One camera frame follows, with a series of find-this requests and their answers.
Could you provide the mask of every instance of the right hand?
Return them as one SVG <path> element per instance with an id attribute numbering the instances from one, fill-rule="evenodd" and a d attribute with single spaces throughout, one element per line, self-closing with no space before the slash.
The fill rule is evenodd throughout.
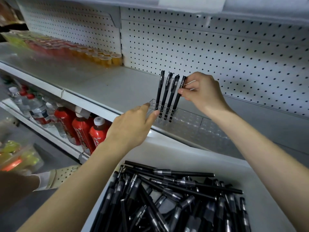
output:
<path id="1" fill-rule="evenodd" d="M 232 112 L 224 100 L 219 82 L 215 81 L 211 75 L 195 72 L 186 79 L 186 83 L 191 81 L 193 82 L 178 89 L 178 93 L 186 100 L 192 101 L 201 112 L 211 119 L 220 111 Z"/>

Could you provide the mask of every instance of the shelf bracket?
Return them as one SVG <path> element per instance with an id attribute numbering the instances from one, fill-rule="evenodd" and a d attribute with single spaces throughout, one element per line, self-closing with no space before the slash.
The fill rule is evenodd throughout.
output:
<path id="1" fill-rule="evenodd" d="M 90 6 L 91 8 L 100 10 L 110 15 L 113 24 L 116 28 L 121 29 L 121 17 L 120 17 L 120 7 L 119 6 L 112 6 L 112 5 L 102 5 L 102 4 L 95 4 L 95 3 L 86 3 L 81 2 L 84 5 Z"/>

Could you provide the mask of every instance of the red bottle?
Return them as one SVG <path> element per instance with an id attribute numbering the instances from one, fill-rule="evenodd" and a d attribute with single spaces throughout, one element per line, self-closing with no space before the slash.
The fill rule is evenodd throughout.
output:
<path id="1" fill-rule="evenodd" d="M 95 145 L 91 139 L 89 131 L 93 126 L 93 119 L 86 119 L 76 113 L 76 118 L 72 122 L 72 126 L 79 137 L 83 150 L 86 154 L 91 155 L 95 150 Z"/>
<path id="2" fill-rule="evenodd" d="M 110 123 L 105 121 L 104 118 L 98 116 L 94 119 L 94 126 L 91 127 L 89 134 L 95 143 L 95 147 L 105 140 L 109 127 Z"/>
<path id="3" fill-rule="evenodd" d="M 70 109 L 67 109 L 66 107 L 64 107 L 62 104 L 60 103 L 57 103 L 57 110 L 55 111 L 55 117 L 57 117 L 59 119 L 59 121 L 61 122 L 66 134 L 67 134 L 67 137 L 68 137 L 68 140 L 76 145 L 76 146 L 79 146 L 80 145 L 80 141 L 79 141 L 79 138 L 72 126 L 72 122 L 74 120 L 74 118 L 76 117 L 75 116 L 75 113 L 73 111 L 71 111 Z"/>

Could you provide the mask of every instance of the clear acrylic pen holder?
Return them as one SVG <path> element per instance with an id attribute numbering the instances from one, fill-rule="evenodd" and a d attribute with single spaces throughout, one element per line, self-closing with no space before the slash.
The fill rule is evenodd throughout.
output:
<path id="1" fill-rule="evenodd" d="M 155 110 L 155 104 L 155 99 L 150 101 L 148 114 Z M 162 116 L 159 115 L 153 124 L 158 132 L 191 147 L 243 159 L 229 137 L 211 119 L 177 108 L 170 120 L 172 106 L 168 114 L 166 108 L 167 104 L 163 108 Z"/>

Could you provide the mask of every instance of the lower shelf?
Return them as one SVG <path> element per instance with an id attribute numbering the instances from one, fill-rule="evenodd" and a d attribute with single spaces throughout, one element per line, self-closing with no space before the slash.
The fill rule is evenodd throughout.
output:
<path id="1" fill-rule="evenodd" d="M 83 153 L 83 149 L 81 146 L 75 146 L 71 144 L 68 139 L 61 138 L 56 127 L 43 128 L 41 125 L 35 123 L 33 119 L 26 119 L 11 99 L 2 100 L 0 102 L 0 107 L 2 107 L 14 117 L 19 119 L 21 122 L 32 128 L 42 136 L 46 137 L 48 140 L 50 140 L 66 152 L 68 152 L 73 157 L 79 159 L 82 163 L 83 160 L 86 160 L 86 158 L 88 157 L 86 154 Z"/>

